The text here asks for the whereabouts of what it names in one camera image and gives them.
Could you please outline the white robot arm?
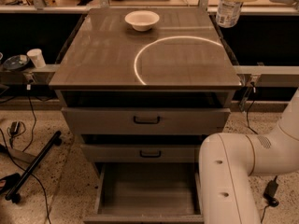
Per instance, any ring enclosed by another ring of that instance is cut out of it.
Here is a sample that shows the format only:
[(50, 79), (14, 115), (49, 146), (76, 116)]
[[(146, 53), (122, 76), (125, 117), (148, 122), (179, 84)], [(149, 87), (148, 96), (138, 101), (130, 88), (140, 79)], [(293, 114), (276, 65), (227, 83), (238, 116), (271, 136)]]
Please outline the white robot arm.
[[(236, 25), (245, 2), (220, 0), (216, 22)], [(269, 0), (292, 5), (299, 0)], [(299, 169), (299, 90), (271, 133), (216, 133), (199, 151), (204, 224), (261, 224), (249, 186), (251, 175), (284, 175)]]

